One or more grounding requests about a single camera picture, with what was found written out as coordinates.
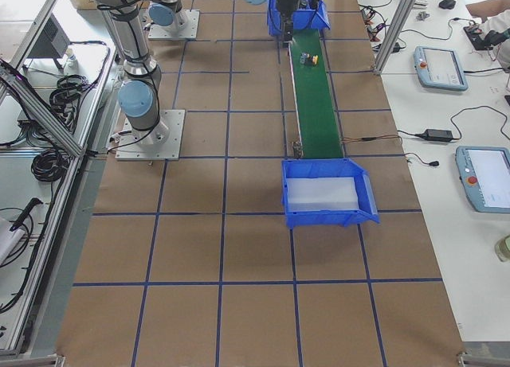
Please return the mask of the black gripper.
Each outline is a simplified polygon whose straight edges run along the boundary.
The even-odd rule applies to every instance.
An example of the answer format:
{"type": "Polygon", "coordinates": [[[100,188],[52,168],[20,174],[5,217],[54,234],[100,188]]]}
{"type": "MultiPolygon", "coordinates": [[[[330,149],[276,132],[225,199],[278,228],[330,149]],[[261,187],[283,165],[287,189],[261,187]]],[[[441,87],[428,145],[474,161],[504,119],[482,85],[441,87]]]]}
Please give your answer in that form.
{"type": "Polygon", "coordinates": [[[299,0],[276,0],[276,8],[280,12],[280,29],[282,46],[287,47],[292,42],[293,21],[292,14],[297,10],[299,0]]]}

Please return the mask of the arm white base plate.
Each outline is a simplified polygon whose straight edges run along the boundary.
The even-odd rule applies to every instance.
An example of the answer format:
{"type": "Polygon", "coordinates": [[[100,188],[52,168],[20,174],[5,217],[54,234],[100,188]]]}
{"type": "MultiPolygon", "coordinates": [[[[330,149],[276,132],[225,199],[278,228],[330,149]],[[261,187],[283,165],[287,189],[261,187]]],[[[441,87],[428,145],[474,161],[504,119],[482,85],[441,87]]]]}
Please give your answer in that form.
{"type": "Polygon", "coordinates": [[[148,33],[151,41],[193,41],[197,38],[199,10],[182,9],[172,14],[166,21],[159,18],[163,24],[154,21],[148,33]]]}
{"type": "Polygon", "coordinates": [[[185,110],[162,110],[159,124],[150,133],[133,130],[128,118],[120,137],[115,158],[119,161],[179,160],[185,110]]]}

